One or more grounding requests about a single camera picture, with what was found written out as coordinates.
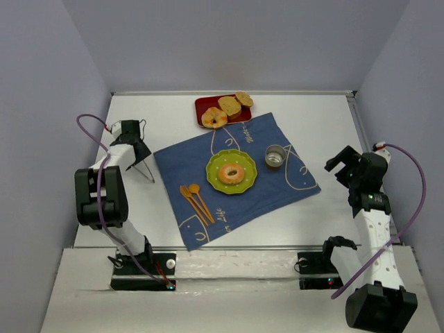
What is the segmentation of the metal tongs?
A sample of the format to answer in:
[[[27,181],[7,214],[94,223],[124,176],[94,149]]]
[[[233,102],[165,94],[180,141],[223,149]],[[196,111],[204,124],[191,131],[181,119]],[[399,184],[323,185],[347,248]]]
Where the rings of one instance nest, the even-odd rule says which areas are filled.
[[[145,160],[142,160],[140,163],[135,164],[133,166],[133,169],[136,170],[136,172],[138,172],[141,176],[143,176],[149,183],[155,183],[153,173]]]

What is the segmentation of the small orange bagel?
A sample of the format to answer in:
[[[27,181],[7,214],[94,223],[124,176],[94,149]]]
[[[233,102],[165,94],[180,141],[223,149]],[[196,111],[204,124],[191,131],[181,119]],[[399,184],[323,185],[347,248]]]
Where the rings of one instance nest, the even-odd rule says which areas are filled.
[[[238,185],[244,177],[244,168],[236,163],[223,165],[218,173],[219,180],[226,185]]]

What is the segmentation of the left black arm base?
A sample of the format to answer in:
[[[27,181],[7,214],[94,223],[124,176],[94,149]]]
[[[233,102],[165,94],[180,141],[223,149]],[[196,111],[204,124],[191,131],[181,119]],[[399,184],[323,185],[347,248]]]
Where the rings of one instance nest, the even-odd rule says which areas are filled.
[[[115,291],[175,291],[176,254],[153,253],[150,262],[145,254],[136,255],[137,262],[153,277],[142,272],[131,257],[116,253],[108,256],[112,263],[110,287]]]

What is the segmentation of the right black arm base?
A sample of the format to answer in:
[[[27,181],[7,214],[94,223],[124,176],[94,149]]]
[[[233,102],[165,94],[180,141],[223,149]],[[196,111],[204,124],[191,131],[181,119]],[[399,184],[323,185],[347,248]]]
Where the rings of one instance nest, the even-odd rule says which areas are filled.
[[[343,286],[338,271],[331,262],[323,259],[322,252],[299,252],[293,266],[299,274],[301,290],[339,289]]]

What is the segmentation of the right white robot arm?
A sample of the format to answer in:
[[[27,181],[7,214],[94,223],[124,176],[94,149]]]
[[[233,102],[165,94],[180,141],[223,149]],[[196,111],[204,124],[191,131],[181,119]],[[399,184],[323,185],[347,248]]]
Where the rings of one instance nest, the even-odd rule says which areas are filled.
[[[369,153],[346,146],[325,165],[326,171],[343,165],[335,177],[348,190],[360,239],[356,244],[336,236],[323,245],[323,261],[333,265],[343,283],[331,298],[345,296],[346,323],[368,332],[403,332],[418,307],[393,253],[397,237],[391,236],[391,204],[382,191],[390,160],[385,144],[377,144]]]

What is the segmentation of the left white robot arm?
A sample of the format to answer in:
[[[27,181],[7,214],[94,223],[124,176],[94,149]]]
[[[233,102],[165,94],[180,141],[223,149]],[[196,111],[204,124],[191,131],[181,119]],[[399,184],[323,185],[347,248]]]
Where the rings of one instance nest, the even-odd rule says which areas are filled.
[[[154,265],[152,246],[129,220],[129,204],[123,173],[151,155],[143,141],[140,122],[123,120],[106,126],[114,141],[99,144],[105,155],[95,164],[74,174],[78,222],[105,234],[122,257],[141,270]]]

